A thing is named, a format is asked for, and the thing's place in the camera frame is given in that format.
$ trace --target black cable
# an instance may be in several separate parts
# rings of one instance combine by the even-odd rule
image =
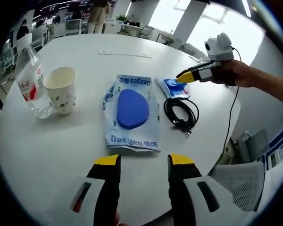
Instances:
[[[183,100],[186,100],[190,103],[192,103],[196,109],[197,109],[197,116],[195,116],[194,112],[186,105]],[[183,119],[179,119],[174,110],[173,107],[180,107],[182,108],[188,115],[188,120],[185,121]],[[168,119],[175,125],[176,128],[180,129],[181,131],[187,133],[188,135],[191,134],[191,129],[195,126],[195,124],[198,121],[199,118],[199,109],[195,103],[193,103],[191,100],[187,98],[169,98],[164,103],[164,110],[165,114],[168,117]]]
[[[236,50],[236,52],[237,52],[238,55],[239,55],[240,61],[242,61],[241,56],[240,56],[240,53],[238,52],[238,50],[237,50],[236,48],[234,48],[234,47],[231,47],[231,48],[232,48],[232,50]],[[238,96],[239,89],[240,89],[240,87],[237,88],[237,93],[236,93],[235,99],[234,99],[234,101],[233,101],[231,110],[230,110],[230,118],[229,118],[229,122],[228,122],[228,128],[227,128],[227,133],[226,133],[226,137],[225,137],[225,143],[223,144],[223,150],[222,150],[222,153],[221,153],[221,155],[220,155],[220,157],[219,157],[219,159],[218,159],[217,162],[219,162],[219,161],[221,160],[221,158],[223,157],[223,154],[224,154],[224,152],[225,152],[226,140],[227,140],[227,138],[228,138],[228,134],[229,134],[229,132],[230,132],[230,127],[231,127],[232,110],[233,110],[233,107],[234,107],[234,105],[235,105],[235,102],[236,102],[236,99],[237,99],[237,96]]]
[[[5,91],[5,89],[0,85],[1,89],[3,90],[3,92],[7,95],[7,92]]]

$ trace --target paper cup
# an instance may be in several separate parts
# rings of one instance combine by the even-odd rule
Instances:
[[[70,114],[75,106],[75,70],[60,67],[44,79],[44,87],[60,114]]]

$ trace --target potted plant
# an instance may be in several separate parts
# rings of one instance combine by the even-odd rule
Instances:
[[[127,17],[125,15],[119,15],[117,17],[117,21],[120,21],[122,23],[124,23],[127,20]]]

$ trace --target white round table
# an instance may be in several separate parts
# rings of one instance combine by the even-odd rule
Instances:
[[[144,53],[137,56],[99,55],[101,50]],[[189,56],[154,41],[112,34],[84,34],[52,40],[39,52],[44,76],[70,66],[77,72],[76,107],[69,116],[38,119],[13,84],[0,116],[0,165],[16,197],[31,213],[50,209],[63,186],[85,177],[93,161],[115,154],[105,149],[102,100],[117,74],[175,78],[196,65]],[[165,97],[156,83],[160,106]],[[207,175],[222,153],[234,94],[211,82],[190,84],[191,100],[200,111],[188,137],[172,129],[160,108],[161,153],[120,151],[121,183],[118,211],[131,226],[148,223],[171,209],[167,155],[192,158]],[[231,136],[240,111],[232,112]]]

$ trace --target white column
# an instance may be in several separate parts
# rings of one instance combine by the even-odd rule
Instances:
[[[181,18],[173,36],[182,42],[186,42],[206,6],[207,4],[204,2],[192,0]]]
[[[131,0],[117,0],[114,4],[114,10],[111,18],[116,19],[119,15],[125,15],[130,2]]]

